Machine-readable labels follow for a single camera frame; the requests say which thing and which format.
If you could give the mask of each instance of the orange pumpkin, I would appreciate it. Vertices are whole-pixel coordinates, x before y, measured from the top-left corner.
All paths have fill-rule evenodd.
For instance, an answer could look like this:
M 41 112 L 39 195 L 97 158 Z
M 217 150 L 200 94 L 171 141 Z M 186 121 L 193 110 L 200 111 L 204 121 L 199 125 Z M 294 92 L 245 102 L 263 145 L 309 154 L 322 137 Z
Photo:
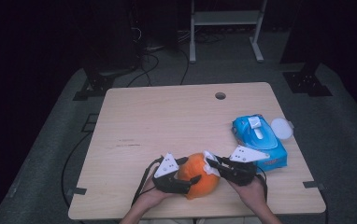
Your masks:
M 191 178 L 201 175 L 198 183 L 191 186 L 190 191 L 185 196 L 188 200 L 199 198 L 211 193 L 219 184 L 220 177 L 208 175 L 205 170 L 206 162 L 203 153 L 195 153 L 188 157 L 187 162 L 178 169 L 178 179 L 189 181 Z

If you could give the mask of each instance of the dark floor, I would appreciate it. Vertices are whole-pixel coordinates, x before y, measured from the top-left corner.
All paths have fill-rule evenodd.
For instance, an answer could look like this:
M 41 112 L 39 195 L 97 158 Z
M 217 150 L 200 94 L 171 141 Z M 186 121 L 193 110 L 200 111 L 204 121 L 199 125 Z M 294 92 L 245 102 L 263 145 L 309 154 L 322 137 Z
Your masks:
M 282 73 L 298 71 L 302 64 L 279 63 L 288 35 L 287 32 L 261 33 L 259 44 L 264 55 L 263 63 L 255 61 L 249 43 L 250 33 L 226 35 L 217 43 L 197 45 L 197 62 L 189 64 L 183 85 L 268 82 L 286 119 L 295 127 L 294 136 L 310 172 L 318 183 L 326 187 L 329 223 L 357 223 L 357 104 L 339 76 L 323 64 L 316 76 L 333 96 L 309 97 L 305 93 L 292 93 Z M 188 43 L 180 47 L 188 55 Z M 159 63 L 149 72 L 150 84 L 179 85 L 187 69 L 184 54 L 162 50 L 152 55 L 158 58 Z M 155 58 L 144 57 L 146 70 L 155 64 Z M 113 88 L 126 87 L 141 73 L 138 69 L 119 77 Z M 80 69 L 66 84 L 10 192 L 0 205 L 0 223 L 76 222 L 67 216 L 62 184 L 64 195 L 70 202 L 71 189 L 77 184 L 92 137 L 81 129 L 88 116 L 97 114 L 103 103 L 103 97 L 73 101 L 85 79 Z M 148 85 L 147 77 L 142 76 L 131 87 Z M 280 218 L 284 223 L 324 223 L 324 214 Z M 85 223 L 112 221 L 87 220 Z

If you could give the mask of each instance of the dark background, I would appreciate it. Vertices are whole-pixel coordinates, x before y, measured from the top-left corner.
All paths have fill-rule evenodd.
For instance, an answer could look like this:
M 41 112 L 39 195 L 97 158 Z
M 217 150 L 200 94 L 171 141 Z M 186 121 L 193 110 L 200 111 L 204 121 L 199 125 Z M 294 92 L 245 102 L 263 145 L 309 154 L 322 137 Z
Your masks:
M 0 0 L 0 202 L 84 55 L 117 67 L 136 65 L 139 51 L 127 41 L 133 38 L 130 23 L 171 46 L 177 43 L 167 34 L 189 28 L 190 1 L 141 2 Z M 200 0 L 197 6 L 207 3 Z M 110 8 L 111 15 L 95 13 L 97 6 Z M 219 1 L 216 9 L 248 6 L 257 7 L 257 1 Z M 270 0 L 264 29 L 288 28 L 282 62 L 302 63 L 315 53 L 357 101 L 357 1 Z

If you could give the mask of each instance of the round white lid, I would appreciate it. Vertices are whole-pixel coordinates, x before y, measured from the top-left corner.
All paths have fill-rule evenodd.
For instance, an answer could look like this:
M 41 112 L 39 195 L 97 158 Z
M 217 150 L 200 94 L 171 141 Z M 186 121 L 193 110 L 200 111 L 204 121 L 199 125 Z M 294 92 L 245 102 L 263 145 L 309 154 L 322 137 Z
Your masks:
M 290 126 L 289 121 L 286 119 L 273 119 L 271 122 L 271 128 L 274 131 L 275 136 L 280 140 L 289 139 L 293 136 L 293 129 Z

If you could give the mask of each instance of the wooden table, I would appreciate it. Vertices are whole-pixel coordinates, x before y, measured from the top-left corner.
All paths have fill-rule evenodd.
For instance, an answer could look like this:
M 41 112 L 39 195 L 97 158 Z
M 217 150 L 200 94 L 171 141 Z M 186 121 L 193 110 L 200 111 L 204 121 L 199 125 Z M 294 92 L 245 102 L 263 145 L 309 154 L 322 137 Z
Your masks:
M 144 170 L 171 152 L 176 159 L 209 150 L 229 156 L 237 146 L 232 121 L 262 114 L 284 118 L 267 83 L 111 89 L 107 92 L 68 215 L 72 219 L 122 218 L 131 206 Z M 275 214 L 319 214 L 325 204 L 294 137 L 282 142 L 288 166 L 267 172 L 268 204 Z M 253 213 L 221 179 L 204 198 L 166 199 L 144 218 L 243 217 Z

